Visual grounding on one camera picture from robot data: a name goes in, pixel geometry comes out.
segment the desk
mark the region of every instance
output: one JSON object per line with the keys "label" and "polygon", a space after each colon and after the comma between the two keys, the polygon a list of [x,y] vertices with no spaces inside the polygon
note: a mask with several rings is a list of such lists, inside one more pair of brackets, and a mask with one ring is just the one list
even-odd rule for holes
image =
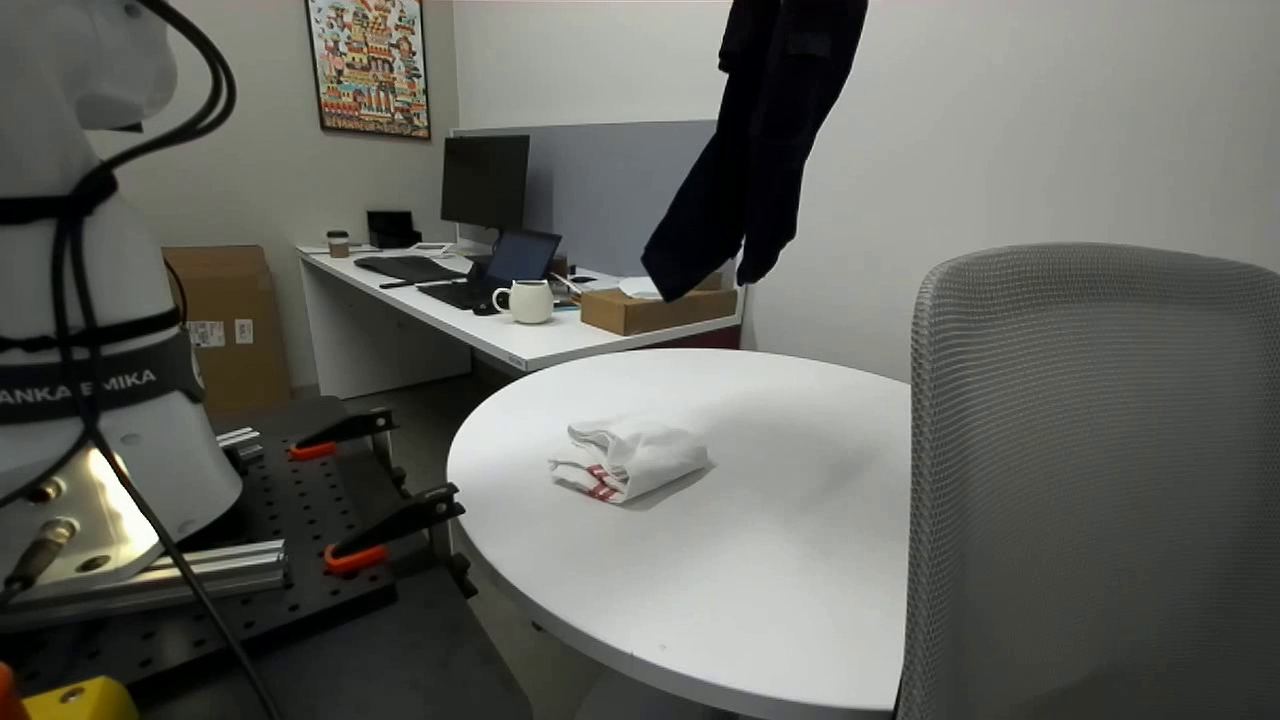
{"label": "desk", "polygon": [[469,371],[469,351],[480,351],[510,371],[534,371],[577,354],[647,349],[739,323],[739,314],[725,314],[616,336],[581,323],[577,308],[560,308],[552,323],[524,328],[505,314],[472,314],[415,287],[379,287],[386,282],[386,275],[355,268],[353,257],[322,257],[309,248],[301,248],[301,257],[314,381],[322,395],[368,395],[385,387],[458,375]]}
{"label": "desk", "polygon": [[[571,420],[693,420],[713,472],[606,506],[548,478]],[[887,712],[905,667],[913,392],[764,351],[534,371],[455,430],[487,571],[563,643],[739,717]]]}

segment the framed picture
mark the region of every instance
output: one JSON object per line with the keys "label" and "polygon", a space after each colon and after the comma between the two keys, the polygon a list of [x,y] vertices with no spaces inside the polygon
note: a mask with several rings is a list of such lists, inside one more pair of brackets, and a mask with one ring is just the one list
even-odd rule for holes
{"label": "framed picture", "polygon": [[327,131],[432,141],[425,0],[303,0]]}

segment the gray office chair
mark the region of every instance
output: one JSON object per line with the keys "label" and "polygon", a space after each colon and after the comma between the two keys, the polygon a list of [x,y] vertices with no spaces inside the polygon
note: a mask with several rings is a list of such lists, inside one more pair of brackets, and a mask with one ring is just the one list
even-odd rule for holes
{"label": "gray office chair", "polygon": [[899,720],[1280,717],[1280,275],[962,257],[913,371]]}

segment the keyboard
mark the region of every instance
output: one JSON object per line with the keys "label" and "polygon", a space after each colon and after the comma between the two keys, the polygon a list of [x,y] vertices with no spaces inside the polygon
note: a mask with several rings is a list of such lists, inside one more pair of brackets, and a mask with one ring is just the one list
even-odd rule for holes
{"label": "keyboard", "polygon": [[480,287],[480,282],[428,282],[415,292],[437,296],[441,303],[452,303],[452,308],[472,308],[480,314],[487,314],[487,303],[490,303],[490,287]]}
{"label": "keyboard", "polygon": [[425,282],[425,279],[455,279],[458,272],[428,261],[428,257],[355,257],[355,268],[395,275],[405,282]]}

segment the black strap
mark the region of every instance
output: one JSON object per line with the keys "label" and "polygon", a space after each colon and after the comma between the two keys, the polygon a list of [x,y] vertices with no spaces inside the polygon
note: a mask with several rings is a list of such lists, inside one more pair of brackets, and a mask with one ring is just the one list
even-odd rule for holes
{"label": "black strap", "polygon": [[184,392],[192,403],[204,401],[188,333],[162,344],[105,354],[97,363],[0,363],[0,424],[39,424],[81,417],[76,387],[98,387],[98,411],[142,403],[167,392]]}
{"label": "black strap", "polygon": [[0,197],[0,223],[39,223],[55,217],[93,217],[107,197],[115,197],[113,171],[93,171],[73,197]]}
{"label": "black strap", "polygon": [[[167,328],[180,328],[180,323],[184,323],[184,314],[177,308],[167,308],[167,311],[157,311],[157,314],[107,323],[107,328],[97,328],[97,333],[76,333],[73,344],[76,349],[107,349],[107,344],[138,338],[138,336],[167,333]],[[0,336],[0,351],[52,351],[52,349],[60,349],[55,336]]]}

